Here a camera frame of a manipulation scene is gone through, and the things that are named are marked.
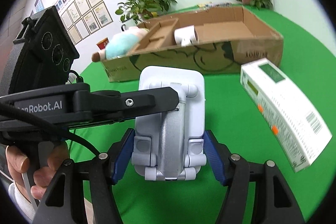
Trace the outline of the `person's left hand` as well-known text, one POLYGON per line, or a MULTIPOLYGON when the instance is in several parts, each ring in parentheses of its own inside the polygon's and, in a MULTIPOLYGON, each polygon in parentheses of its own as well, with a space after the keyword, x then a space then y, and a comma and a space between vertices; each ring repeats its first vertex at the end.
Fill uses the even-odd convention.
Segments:
MULTIPOLYGON (((41 200, 49 186, 53 176, 65 159, 70 157, 68 145, 64 141, 59 146, 56 146, 49 155, 47 166, 35 171, 35 185, 31 187, 31 195, 37 200, 41 200)), ((30 166, 29 158, 15 146, 6 147, 6 160, 9 173, 14 180, 15 186, 21 194, 29 200, 29 195, 26 191, 22 174, 26 173, 30 166)))

